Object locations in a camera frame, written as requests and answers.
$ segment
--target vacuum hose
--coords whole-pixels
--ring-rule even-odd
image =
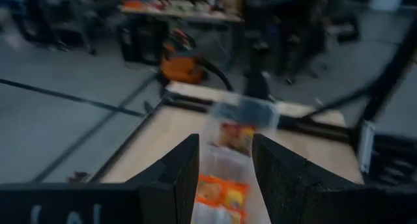
[[[213,74],[216,74],[223,81],[228,91],[231,91],[231,92],[235,91],[232,87],[232,84],[230,84],[230,81],[226,77],[226,75],[219,68],[217,68],[212,63],[208,62],[207,60],[203,58],[198,59],[197,63],[205,67],[208,71],[212,72]]]

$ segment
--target concrete floor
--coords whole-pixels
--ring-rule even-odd
[[[379,74],[391,59],[411,22],[407,14],[360,12],[363,39],[356,44],[336,46],[316,63],[325,61],[330,69],[320,79],[308,75],[288,86],[282,78],[268,80],[272,94],[291,102],[308,105],[327,103],[343,96]],[[219,49],[210,35],[201,40],[207,56],[218,60]],[[0,79],[77,96],[115,107],[144,113],[143,101],[158,101],[158,84],[151,83],[136,94],[150,77],[147,67],[139,70],[124,66],[115,38],[95,42],[97,57],[82,49],[52,52],[23,41],[13,27],[0,36]],[[228,76],[242,90],[241,70],[246,66],[245,52]],[[386,107],[377,123],[377,131],[416,137],[417,71],[413,69]],[[204,85],[223,88],[212,78]],[[0,84],[0,182],[36,180],[54,160],[77,148],[72,156],[42,181],[60,182],[74,171],[93,172],[108,158],[123,138],[140,123],[142,117],[112,113],[94,105]],[[344,107],[348,124],[357,120],[364,102]]]

